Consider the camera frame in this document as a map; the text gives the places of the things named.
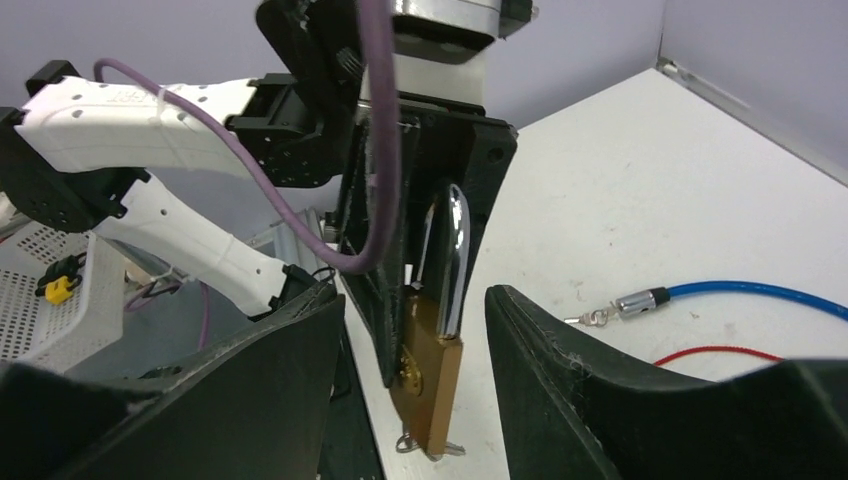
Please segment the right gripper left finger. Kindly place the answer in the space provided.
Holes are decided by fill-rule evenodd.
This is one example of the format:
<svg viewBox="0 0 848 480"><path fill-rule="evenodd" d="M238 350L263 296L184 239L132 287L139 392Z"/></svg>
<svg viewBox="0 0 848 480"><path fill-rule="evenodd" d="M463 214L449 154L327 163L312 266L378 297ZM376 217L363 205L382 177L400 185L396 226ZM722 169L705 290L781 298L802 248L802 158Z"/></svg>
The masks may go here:
<svg viewBox="0 0 848 480"><path fill-rule="evenodd" d="M5 479L312 479L345 299L312 286L252 326L139 378L1 367Z"/></svg>

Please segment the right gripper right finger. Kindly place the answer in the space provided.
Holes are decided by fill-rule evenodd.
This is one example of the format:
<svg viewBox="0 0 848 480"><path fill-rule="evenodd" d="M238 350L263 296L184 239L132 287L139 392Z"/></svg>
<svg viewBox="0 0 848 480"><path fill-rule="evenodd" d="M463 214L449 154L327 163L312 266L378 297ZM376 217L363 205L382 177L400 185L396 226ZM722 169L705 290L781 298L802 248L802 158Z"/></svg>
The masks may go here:
<svg viewBox="0 0 848 480"><path fill-rule="evenodd" d="M843 479L847 364L712 382L564 324L509 285L484 299L513 479Z"/></svg>

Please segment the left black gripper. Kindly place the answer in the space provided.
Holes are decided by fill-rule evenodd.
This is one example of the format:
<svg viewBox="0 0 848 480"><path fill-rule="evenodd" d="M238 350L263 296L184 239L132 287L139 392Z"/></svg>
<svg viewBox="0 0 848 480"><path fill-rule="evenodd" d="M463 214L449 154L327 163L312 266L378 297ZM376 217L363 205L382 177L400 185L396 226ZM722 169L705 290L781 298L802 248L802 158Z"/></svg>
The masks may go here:
<svg viewBox="0 0 848 480"><path fill-rule="evenodd" d="M400 102L397 194L393 230L376 230L377 246L361 259L370 217L381 198L370 184L374 161L370 153L367 108L353 100L331 108L331 164L341 174L339 198L331 225L336 230L332 266L345 285L377 356L382 382L390 387L399 371L404 335L405 269L420 256L424 214L431 196L444 183L464 193L471 218L469 262L475 261L497 194L517 150L517 133L503 120L489 118L483 107L464 105L449 111Z"/></svg>

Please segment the brass padlock short shackle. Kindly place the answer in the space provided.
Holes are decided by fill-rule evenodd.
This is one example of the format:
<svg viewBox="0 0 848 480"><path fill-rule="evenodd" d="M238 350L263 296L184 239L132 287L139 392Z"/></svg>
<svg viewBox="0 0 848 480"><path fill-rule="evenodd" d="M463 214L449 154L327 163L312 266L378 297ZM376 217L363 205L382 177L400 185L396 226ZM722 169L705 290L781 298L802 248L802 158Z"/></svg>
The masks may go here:
<svg viewBox="0 0 848 480"><path fill-rule="evenodd" d="M444 183L424 214L419 259L406 289L399 371L390 395L402 422L400 454L417 449L431 461L464 456L448 440L463 341L462 312L471 250L471 218L460 187Z"/></svg>

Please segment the blue lock keys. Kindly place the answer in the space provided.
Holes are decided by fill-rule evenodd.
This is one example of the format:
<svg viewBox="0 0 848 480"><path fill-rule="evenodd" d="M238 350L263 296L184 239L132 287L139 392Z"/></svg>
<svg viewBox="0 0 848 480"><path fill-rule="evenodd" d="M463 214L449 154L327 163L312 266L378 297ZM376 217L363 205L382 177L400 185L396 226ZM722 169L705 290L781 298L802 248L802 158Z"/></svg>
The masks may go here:
<svg viewBox="0 0 848 480"><path fill-rule="evenodd" d="M563 323L568 325L583 325L588 327L604 327L611 320L616 319L619 312L614 307L606 307L582 313L576 317L564 318Z"/></svg>

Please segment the white plastic basket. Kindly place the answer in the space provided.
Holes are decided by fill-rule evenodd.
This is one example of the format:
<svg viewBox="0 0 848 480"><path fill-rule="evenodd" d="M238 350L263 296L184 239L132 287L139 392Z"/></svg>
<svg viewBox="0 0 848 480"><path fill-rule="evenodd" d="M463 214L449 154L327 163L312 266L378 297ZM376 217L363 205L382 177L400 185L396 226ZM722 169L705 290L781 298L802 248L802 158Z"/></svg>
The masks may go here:
<svg viewBox="0 0 848 480"><path fill-rule="evenodd" d="M124 259L36 222L1 241L1 359L65 372L123 334Z"/></svg>

